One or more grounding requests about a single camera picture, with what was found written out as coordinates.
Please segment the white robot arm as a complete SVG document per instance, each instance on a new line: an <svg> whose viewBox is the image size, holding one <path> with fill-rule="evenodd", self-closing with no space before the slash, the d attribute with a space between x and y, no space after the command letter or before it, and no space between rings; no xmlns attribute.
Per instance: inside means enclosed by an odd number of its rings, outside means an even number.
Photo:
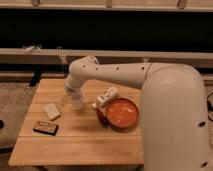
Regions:
<svg viewBox="0 0 213 171"><path fill-rule="evenodd" d="M174 63L100 64L87 56L69 65L65 90L82 99L90 79L141 91L144 171L209 171L208 108L204 81Z"/></svg>

